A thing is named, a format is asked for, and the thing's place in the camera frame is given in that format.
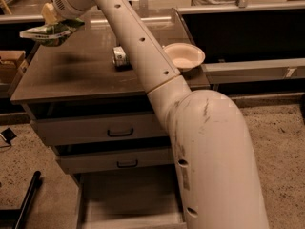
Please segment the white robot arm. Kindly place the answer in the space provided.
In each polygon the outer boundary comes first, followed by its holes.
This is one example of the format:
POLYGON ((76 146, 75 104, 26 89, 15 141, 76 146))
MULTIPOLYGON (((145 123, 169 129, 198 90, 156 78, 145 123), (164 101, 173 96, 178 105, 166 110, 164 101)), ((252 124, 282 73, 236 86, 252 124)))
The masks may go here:
POLYGON ((229 97, 192 91, 127 0, 51 0, 48 22, 104 13, 170 137, 188 229, 269 229, 254 148, 229 97))

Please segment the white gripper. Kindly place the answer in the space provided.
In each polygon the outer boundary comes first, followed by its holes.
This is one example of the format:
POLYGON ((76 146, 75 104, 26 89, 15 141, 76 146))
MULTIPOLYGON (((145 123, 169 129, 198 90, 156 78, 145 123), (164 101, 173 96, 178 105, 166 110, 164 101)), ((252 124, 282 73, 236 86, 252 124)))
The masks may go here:
POLYGON ((62 17, 65 19, 77 18, 94 5, 92 0, 51 0, 51 3, 43 6, 41 14, 45 22, 52 25, 60 22, 62 17))

